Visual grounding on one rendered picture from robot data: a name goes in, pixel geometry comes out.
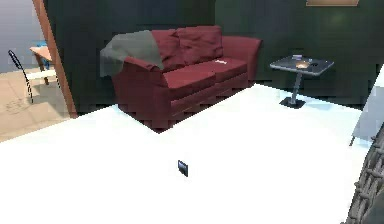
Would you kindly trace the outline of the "dark red sofa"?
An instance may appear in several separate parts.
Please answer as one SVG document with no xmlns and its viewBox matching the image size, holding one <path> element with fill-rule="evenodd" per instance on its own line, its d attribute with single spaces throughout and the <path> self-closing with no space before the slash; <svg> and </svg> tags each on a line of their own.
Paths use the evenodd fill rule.
<svg viewBox="0 0 384 224">
<path fill-rule="evenodd" d="M 156 132 L 250 86 L 262 41 L 221 28 L 152 30 L 112 76 L 119 109 Z"/>
</svg>

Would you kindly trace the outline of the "grey blanket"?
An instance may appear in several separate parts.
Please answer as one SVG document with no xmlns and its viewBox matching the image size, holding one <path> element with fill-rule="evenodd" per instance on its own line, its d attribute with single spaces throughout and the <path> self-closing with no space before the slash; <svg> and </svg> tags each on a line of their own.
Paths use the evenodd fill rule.
<svg viewBox="0 0 384 224">
<path fill-rule="evenodd" d="M 149 30 L 117 34 L 100 51 L 100 76 L 118 74 L 127 57 L 164 68 L 157 42 Z"/>
</svg>

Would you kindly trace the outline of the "light wooden table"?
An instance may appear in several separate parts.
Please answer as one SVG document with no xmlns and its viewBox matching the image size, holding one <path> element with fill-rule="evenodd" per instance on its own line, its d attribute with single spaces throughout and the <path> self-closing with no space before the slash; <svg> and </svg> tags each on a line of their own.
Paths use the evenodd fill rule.
<svg viewBox="0 0 384 224">
<path fill-rule="evenodd" d="M 43 63 L 44 60 L 48 62 L 52 61 L 48 47 L 47 46 L 31 47 L 30 51 L 33 53 L 33 55 L 36 58 L 36 61 L 39 65 L 39 69 L 42 72 L 42 76 L 44 78 L 45 84 L 48 85 L 49 84 L 48 78 L 55 75 L 55 71 L 46 69 Z"/>
</svg>

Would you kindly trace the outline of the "wooden framed picture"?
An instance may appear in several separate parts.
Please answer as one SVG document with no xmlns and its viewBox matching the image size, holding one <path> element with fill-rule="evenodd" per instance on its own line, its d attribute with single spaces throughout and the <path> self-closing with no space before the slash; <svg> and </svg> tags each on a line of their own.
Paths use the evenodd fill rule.
<svg viewBox="0 0 384 224">
<path fill-rule="evenodd" d="M 306 0 L 307 7 L 356 7 L 359 0 Z"/>
</svg>

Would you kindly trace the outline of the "pale grey chair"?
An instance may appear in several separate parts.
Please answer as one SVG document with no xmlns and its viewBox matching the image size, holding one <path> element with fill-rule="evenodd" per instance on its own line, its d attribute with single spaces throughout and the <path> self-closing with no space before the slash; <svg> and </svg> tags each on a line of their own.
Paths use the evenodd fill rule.
<svg viewBox="0 0 384 224">
<path fill-rule="evenodd" d="M 352 132 L 350 145 L 356 138 L 371 141 L 384 123 L 384 64 L 382 65 L 360 117 Z"/>
</svg>

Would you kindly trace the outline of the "brown woven basket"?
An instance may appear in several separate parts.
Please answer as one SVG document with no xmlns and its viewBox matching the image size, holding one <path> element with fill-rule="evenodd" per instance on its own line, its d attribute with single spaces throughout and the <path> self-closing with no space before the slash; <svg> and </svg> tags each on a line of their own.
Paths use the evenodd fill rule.
<svg viewBox="0 0 384 224">
<path fill-rule="evenodd" d="M 372 140 L 348 216 L 340 224 L 384 224 L 384 123 Z"/>
</svg>

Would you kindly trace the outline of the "dark pedestal side table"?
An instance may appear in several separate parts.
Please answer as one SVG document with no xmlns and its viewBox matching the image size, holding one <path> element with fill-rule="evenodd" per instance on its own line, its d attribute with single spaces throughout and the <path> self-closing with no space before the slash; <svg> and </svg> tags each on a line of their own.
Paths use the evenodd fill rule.
<svg viewBox="0 0 384 224">
<path fill-rule="evenodd" d="M 280 102 L 280 105 L 299 109 L 304 104 L 305 101 L 299 100 L 297 94 L 299 87 L 302 81 L 303 75 L 309 76 L 320 76 L 322 73 L 327 71 L 334 65 L 333 61 L 322 60 L 322 59 L 313 59 L 304 57 L 303 55 L 292 55 L 282 58 L 278 61 L 272 62 L 270 64 L 271 69 L 276 69 L 285 72 L 293 72 L 296 74 L 295 84 L 293 87 L 293 92 L 290 97 L 286 97 Z"/>
</svg>

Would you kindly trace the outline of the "brown wooden door frame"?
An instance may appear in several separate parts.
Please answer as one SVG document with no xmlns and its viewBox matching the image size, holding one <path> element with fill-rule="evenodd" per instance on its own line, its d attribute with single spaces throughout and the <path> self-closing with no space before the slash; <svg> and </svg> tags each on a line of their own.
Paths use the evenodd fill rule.
<svg viewBox="0 0 384 224">
<path fill-rule="evenodd" d="M 37 18 L 40 22 L 42 33 L 48 46 L 48 50 L 52 59 L 52 63 L 55 67 L 58 81 L 60 83 L 61 91 L 67 106 L 69 116 L 71 118 L 77 118 L 78 114 L 73 101 L 71 90 L 69 88 L 65 71 L 61 62 L 59 51 L 56 45 L 56 40 L 52 32 L 51 23 L 48 18 L 48 14 L 45 8 L 43 0 L 32 0 Z"/>
</svg>

